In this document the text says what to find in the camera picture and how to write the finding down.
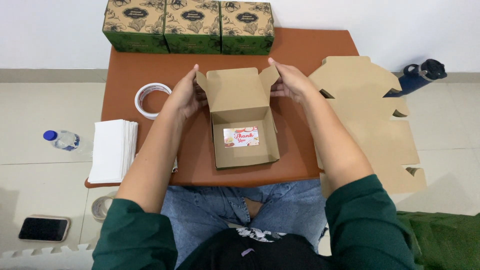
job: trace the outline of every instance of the tape roll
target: tape roll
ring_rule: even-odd
[[[108,211],[108,208],[111,205],[111,202],[110,202],[110,204],[107,203],[107,201],[109,201],[109,200],[113,200],[113,197],[102,196],[102,197],[96,199],[92,203],[92,215],[93,215],[94,219],[96,219],[98,221],[102,221],[107,217],[107,211]]]
[[[146,118],[150,120],[155,120],[155,118],[158,116],[158,113],[149,113],[144,111],[142,104],[144,101],[144,98],[146,95],[150,94],[153,91],[162,91],[167,94],[171,94],[172,90],[164,84],[159,84],[159,83],[151,83],[143,86],[138,90],[137,94],[135,95],[135,107],[137,107],[137,110]]]

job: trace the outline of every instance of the smartphone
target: smartphone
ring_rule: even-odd
[[[18,238],[26,241],[60,243],[67,238],[70,219],[64,217],[33,215],[24,220]]]

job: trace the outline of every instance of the cardboard box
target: cardboard box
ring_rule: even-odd
[[[217,170],[280,160],[270,110],[270,87],[278,77],[275,66],[260,74],[256,68],[197,72],[210,107]]]
[[[172,53],[220,54],[219,2],[168,0],[165,38]]]
[[[397,77],[370,62],[366,56],[329,56],[309,79],[332,106],[342,124],[367,156],[373,171],[389,194],[426,188],[423,169],[408,121],[403,98],[383,98],[390,90],[401,91]],[[323,169],[317,154],[318,167]],[[413,165],[403,168],[402,165]],[[322,193],[331,190],[326,175],[320,174]]]
[[[221,2],[222,54],[268,55],[275,39],[270,3]]]
[[[117,51],[168,53],[165,0],[110,0],[103,33]]]

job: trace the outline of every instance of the stack of napkins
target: stack of napkins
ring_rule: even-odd
[[[135,158],[138,123],[112,120],[95,123],[93,165],[88,182],[120,183]]]

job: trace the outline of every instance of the hand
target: hand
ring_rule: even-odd
[[[271,97],[289,97],[298,103],[309,92],[317,91],[313,83],[294,66],[283,65],[272,58],[268,59],[270,65],[275,65],[280,78],[272,85]]]
[[[192,116],[198,109],[207,105],[205,92],[196,83],[195,77],[198,64],[195,64],[185,77],[173,88],[164,108],[177,110],[183,120]]]

